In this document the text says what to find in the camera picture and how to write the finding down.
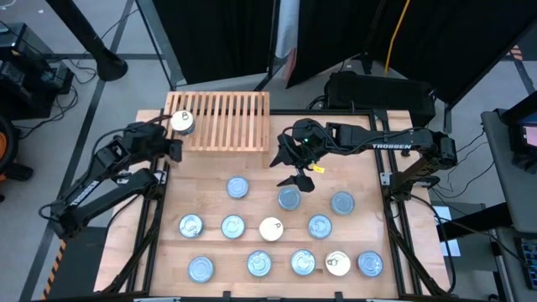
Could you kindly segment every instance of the white can lid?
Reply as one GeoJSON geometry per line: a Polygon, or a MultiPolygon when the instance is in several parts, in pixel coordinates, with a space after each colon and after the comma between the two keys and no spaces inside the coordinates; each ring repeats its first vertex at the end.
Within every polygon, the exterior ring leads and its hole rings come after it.
{"type": "Polygon", "coordinates": [[[175,131],[186,131],[194,124],[194,116],[186,110],[181,110],[174,113],[169,122],[175,131]]]}
{"type": "Polygon", "coordinates": [[[341,277],[351,270],[351,259],[344,252],[335,251],[326,256],[325,265],[331,274],[341,277]]]}
{"type": "Polygon", "coordinates": [[[265,218],[259,225],[261,237],[266,241],[276,241],[284,233],[284,225],[278,218],[265,218]]]}

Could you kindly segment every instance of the metal can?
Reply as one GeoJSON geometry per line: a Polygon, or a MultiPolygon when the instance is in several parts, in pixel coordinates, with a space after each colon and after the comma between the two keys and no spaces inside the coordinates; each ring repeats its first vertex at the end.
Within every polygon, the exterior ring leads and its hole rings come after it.
{"type": "Polygon", "coordinates": [[[227,181],[227,194],[234,199],[241,199],[248,193],[248,181],[241,176],[231,177],[227,181]]]}
{"type": "Polygon", "coordinates": [[[298,250],[291,257],[291,267],[296,274],[307,276],[315,270],[315,256],[308,250],[298,250]]]}
{"type": "Polygon", "coordinates": [[[276,241],[284,233],[284,225],[278,218],[265,218],[259,225],[259,233],[261,233],[261,237],[266,241],[276,241]]]}
{"type": "Polygon", "coordinates": [[[313,238],[324,239],[332,232],[332,223],[324,215],[315,215],[311,217],[310,223],[308,223],[308,230],[313,238]]]}
{"type": "Polygon", "coordinates": [[[284,210],[296,210],[300,205],[300,192],[296,188],[283,188],[278,193],[278,203],[284,210]]]}
{"type": "Polygon", "coordinates": [[[354,198],[347,192],[337,192],[332,197],[330,206],[337,215],[349,215],[354,210],[354,198]]]}
{"type": "Polygon", "coordinates": [[[229,239],[237,239],[243,235],[246,225],[237,215],[230,215],[222,221],[222,234],[229,239]]]}
{"type": "Polygon", "coordinates": [[[356,259],[360,272],[368,277],[377,277],[383,271],[383,260],[374,251],[366,251],[356,259]]]}
{"type": "Polygon", "coordinates": [[[195,214],[183,216],[179,222],[179,232],[187,238],[198,238],[203,232],[203,221],[195,214]]]}
{"type": "Polygon", "coordinates": [[[334,276],[344,276],[351,270],[351,259],[342,251],[329,253],[325,260],[326,269],[334,276]]]}
{"type": "Polygon", "coordinates": [[[192,282],[205,283],[209,281],[215,271],[209,258],[199,256],[194,258],[188,265],[188,277],[192,282]]]}
{"type": "Polygon", "coordinates": [[[264,251],[255,251],[248,256],[248,271],[256,277],[264,277],[272,268],[272,260],[264,251]]]}
{"type": "Polygon", "coordinates": [[[194,132],[196,123],[194,122],[194,116],[192,113],[186,110],[180,110],[171,117],[169,123],[178,134],[187,135],[194,132]]]}

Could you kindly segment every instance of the yellow cable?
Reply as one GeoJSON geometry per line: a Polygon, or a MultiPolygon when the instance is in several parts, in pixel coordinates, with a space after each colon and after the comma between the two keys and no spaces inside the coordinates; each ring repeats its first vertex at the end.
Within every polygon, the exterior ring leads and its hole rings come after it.
{"type": "Polygon", "coordinates": [[[404,13],[406,13],[406,8],[409,6],[410,0],[406,0],[406,3],[403,7],[403,12],[401,12],[401,16],[399,17],[399,21],[397,22],[397,26],[395,26],[394,34],[392,35],[392,40],[389,41],[389,48],[388,48],[388,57],[386,58],[386,65],[384,66],[384,76],[388,74],[388,68],[389,68],[389,57],[392,55],[392,47],[394,47],[394,41],[395,37],[397,36],[397,32],[399,31],[399,26],[403,22],[404,13]]]}

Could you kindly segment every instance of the orange object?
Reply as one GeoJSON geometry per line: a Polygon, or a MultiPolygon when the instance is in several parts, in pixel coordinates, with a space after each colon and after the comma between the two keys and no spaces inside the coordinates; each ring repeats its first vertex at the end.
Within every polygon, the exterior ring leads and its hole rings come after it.
{"type": "MultiPolygon", "coordinates": [[[[6,135],[4,133],[0,133],[0,159],[6,153],[6,148],[8,148],[8,138],[6,138],[6,135]]],[[[4,176],[4,174],[1,174],[0,181],[4,180],[6,180],[6,176],[4,176]]]]}

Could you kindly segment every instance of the white paper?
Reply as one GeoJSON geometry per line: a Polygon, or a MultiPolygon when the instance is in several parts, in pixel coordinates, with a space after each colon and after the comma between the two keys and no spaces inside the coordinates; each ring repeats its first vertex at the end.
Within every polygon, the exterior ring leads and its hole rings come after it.
{"type": "MultiPolygon", "coordinates": [[[[433,206],[435,210],[438,212],[438,216],[444,219],[451,220],[451,213],[450,208],[447,206],[433,206]]],[[[459,243],[456,239],[450,240],[447,242],[447,244],[450,245],[450,252],[452,257],[460,257],[461,256],[461,250],[459,249],[459,243]]],[[[446,249],[446,243],[441,242],[441,248],[442,248],[442,254],[444,256],[447,256],[447,249],[446,249]]]]}

